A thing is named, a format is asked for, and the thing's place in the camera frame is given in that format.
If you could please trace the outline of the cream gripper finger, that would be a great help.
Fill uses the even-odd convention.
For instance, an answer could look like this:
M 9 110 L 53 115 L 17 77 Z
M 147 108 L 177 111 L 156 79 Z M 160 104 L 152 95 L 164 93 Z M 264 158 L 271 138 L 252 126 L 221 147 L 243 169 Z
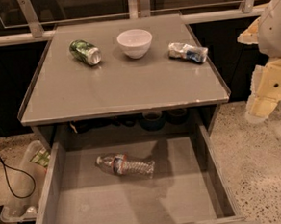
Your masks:
M 281 101 L 281 58 L 269 58 L 266 65 L 256 65 L 250 87 L 245 118 L 249 123 L 264 122 Z
M 237 42 L 241 44 L 257 44 L 258 43 L 258 27 L 259 20 L 253 21 L 246 30 L 244 30 L 237 38 Z

